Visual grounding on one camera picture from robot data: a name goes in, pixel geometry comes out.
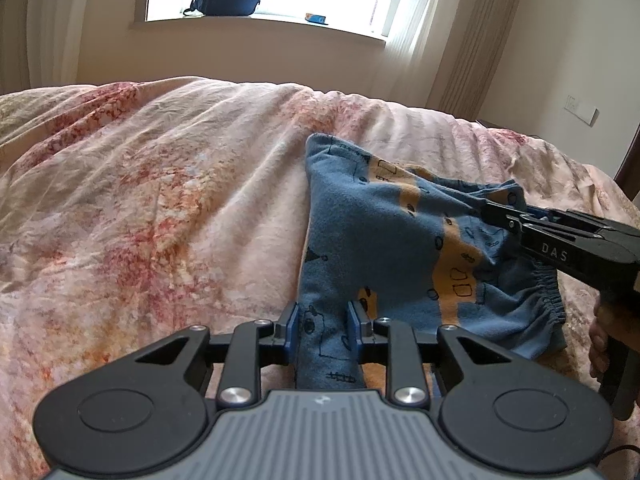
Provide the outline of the person's right hand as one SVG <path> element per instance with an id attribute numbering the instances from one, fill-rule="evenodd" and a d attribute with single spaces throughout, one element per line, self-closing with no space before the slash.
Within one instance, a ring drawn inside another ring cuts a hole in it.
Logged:
<path id="1" fill-rule="evenodd" d="M 602 382 L 611 366 L 613 353 L 608 348 L 610 342 L 620 333 L 620 312 L 610 306 L 603 298 L 593 309 L 593 319 L 589 327 L 590 376 Z"/>

